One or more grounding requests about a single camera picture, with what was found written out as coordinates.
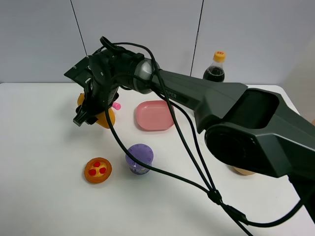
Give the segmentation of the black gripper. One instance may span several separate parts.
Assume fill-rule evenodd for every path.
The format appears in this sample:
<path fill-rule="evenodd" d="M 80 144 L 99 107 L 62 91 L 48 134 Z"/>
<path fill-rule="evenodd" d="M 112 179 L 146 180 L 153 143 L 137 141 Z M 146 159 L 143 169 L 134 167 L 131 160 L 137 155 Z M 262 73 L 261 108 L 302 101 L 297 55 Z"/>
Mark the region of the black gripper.
<path fill-rule="evenodd" d="M 144 93 L 143 66 L 144 55 L 129 50 L 104 50 L 90 56 L 92 79 L 84 89 L 84 101 L 77 107 L 73 122 L 77 126 L 96 123 L 96 115 L 111 108 L 118 98 L 119 87 Z"/>

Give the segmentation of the dark green robot arm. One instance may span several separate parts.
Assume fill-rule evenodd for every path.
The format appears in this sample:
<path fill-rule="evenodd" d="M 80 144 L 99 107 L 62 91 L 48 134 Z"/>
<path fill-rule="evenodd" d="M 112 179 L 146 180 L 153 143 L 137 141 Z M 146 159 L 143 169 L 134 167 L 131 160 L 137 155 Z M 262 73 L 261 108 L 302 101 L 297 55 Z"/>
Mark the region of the dark green robot arm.
<path fill-rule="evenodd" d="M 210 153 L 240 169 L 279 178 L 288 176 L 300 200 L 284 217 L 256 223 L 226 205 L 209 185 L 208 198 L 240 226 L 277 226 L 301 207 L 315 215 L 315 128 L 291 110 L 281 95 L 241 83 L 217 83 L 163 71 L 143 54 L 123 50 L 94 53 L 68 70 L 68 78 L 85 92 L 74 123 L 93 124 L 107 111 L 123 86 L 142 94 L 155 91 L 193 110 L 196 130 L 204 133 Z"/>

